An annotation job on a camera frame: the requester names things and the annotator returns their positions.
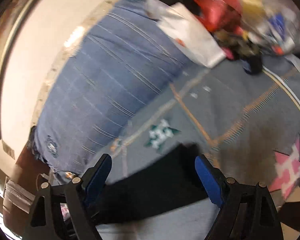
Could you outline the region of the black pants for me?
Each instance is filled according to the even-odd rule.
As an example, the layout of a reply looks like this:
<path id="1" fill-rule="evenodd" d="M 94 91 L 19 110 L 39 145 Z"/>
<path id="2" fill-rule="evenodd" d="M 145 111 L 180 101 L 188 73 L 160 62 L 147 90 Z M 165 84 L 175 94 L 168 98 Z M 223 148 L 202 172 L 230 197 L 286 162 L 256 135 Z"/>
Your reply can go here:
<path id="1" fill-rule="evenodd" d="M 195 170 L 197 144 L 179 144 L 148 167 L 106 185 L 91 207 L 95 225 L 154 217 L 208 197 Z"/>

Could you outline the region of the brown wooden nightstand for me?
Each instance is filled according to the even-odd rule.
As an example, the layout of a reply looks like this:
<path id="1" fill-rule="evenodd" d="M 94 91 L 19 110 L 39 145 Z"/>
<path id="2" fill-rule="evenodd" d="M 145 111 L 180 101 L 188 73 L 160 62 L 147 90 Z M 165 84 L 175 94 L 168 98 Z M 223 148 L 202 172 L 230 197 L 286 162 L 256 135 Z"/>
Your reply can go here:
<path id="1" fill-rule="evenodd" d="M 36 159 L 27 147 L 23 148 L 4 190 L 3 221 L 13 233 L 23 235 L 39 184 L 45 181 L 49 171 L 47 164 Z"/>

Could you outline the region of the grey star-pattern bed sheet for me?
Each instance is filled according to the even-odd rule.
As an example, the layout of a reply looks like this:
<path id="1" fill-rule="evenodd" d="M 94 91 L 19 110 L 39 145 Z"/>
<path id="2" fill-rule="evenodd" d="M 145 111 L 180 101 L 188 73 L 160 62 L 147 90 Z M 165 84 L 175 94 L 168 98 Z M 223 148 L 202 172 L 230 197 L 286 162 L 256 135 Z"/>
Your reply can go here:
<path id="1" fill-rule="evenodd" d="M 261 74 L 248 75 L 241 63 L 224 61 L 192 80 L 189 94 L 170 85 L 191 126 L 187 135 L 213 166 L 240 183 L 265 182 L 276 206 L 300 200 L 300 56 L 266 57 Z M 113 184 L 148 167 L 108 179 Z M 207 198 L 166 213 L 124 224 L 101 224 L 103 239 L 203 239 L 217 207 Z"/>

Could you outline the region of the blue plaid pillow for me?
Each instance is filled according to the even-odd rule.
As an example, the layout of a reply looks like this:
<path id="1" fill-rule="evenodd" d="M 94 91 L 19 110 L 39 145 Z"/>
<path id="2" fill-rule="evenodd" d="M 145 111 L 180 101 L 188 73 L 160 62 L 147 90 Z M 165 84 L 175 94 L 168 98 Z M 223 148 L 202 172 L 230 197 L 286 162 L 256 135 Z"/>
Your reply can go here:
<path id="1" fill-rule="evenodd" d="M 64 184 L 103 153 L 120 178 L 196 140 L 169 85 L 183 95 L 205 75 L 157 27 L 145 0 L 119 0 L 58 75 L 34 132 L 34 151 Z"/>

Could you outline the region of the dark bottle with blue label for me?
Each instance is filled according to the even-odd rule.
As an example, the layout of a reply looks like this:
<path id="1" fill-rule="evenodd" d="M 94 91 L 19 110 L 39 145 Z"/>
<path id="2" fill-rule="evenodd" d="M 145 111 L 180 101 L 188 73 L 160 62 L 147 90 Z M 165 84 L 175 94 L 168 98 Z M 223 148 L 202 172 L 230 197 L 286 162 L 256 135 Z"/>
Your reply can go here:
<path id="1" fill-rule="evenodd" d="M 243 57 L 243 69 L 249 75 L 257 75 L 262 72 L 263 63 L 260 55 L 250 55 Z"/>

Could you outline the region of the dark bottle with pink label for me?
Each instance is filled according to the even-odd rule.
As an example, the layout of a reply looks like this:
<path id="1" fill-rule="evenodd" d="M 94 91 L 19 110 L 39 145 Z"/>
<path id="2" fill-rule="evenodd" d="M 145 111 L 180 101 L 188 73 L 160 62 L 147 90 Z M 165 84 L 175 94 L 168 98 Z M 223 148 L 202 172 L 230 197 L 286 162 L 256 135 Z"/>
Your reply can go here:
<path id="1" fill-rule="evenodd" d="M 232 49 L 230 49 L 228 47 L 221 47 L 221 49 L 225 53 L 225 56 L 228 60 L 230 60 L 230 61 L 237 60 L 237 54 L 235 51 L 233 51 Z"/>

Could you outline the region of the clear plastic bag with items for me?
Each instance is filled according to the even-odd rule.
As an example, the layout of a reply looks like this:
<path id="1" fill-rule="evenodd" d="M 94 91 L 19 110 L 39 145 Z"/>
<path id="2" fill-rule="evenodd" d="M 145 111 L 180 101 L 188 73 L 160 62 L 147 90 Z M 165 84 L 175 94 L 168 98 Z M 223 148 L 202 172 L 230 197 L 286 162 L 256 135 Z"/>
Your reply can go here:
<path id="1" fill-rule="evenodd" d="M 273 55 L 300 53 L 300 9 L 293 0 L 239 0 L 248 39 Z"/>

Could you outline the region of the white paper shopping bag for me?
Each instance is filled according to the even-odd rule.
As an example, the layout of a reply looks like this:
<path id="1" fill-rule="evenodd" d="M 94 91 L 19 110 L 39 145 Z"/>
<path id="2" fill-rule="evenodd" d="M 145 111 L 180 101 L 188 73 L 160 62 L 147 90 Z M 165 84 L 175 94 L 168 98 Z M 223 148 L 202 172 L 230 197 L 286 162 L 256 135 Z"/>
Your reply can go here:
<path id="1" fill-rule="evenodd" d="M 213 68 L 225 58 L 225 52 L 201 22 L 181 3 L 167 7 L 157 26 L 192 62 Z"/>

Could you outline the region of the red plastic bag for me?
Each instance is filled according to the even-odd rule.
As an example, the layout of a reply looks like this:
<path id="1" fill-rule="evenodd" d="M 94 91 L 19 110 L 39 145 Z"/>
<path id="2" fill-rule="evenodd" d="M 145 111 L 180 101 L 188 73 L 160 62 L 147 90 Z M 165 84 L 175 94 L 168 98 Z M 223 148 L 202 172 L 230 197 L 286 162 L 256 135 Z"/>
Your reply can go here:
<path id="1" fill-rule="evenodd" d="M 200 7 L 198 20 L 207 31 L 235 32 L 241 25 L 242 6 L 240 0 L 194 0 Z"/>

